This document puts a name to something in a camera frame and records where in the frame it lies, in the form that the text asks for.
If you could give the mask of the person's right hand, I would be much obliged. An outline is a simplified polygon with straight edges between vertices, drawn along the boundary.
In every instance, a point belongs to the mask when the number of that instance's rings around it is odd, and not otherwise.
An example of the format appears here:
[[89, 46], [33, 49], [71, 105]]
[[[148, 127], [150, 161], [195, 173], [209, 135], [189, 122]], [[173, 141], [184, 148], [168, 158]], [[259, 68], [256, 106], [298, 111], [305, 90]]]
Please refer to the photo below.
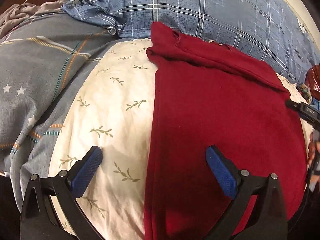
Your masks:
[[316, 131], [310, 134], [310, 143], [308, 145], [308, 166], [310, 167], [314, 158], [316, 150], [319, 152], [319, 139], [314, 139]]

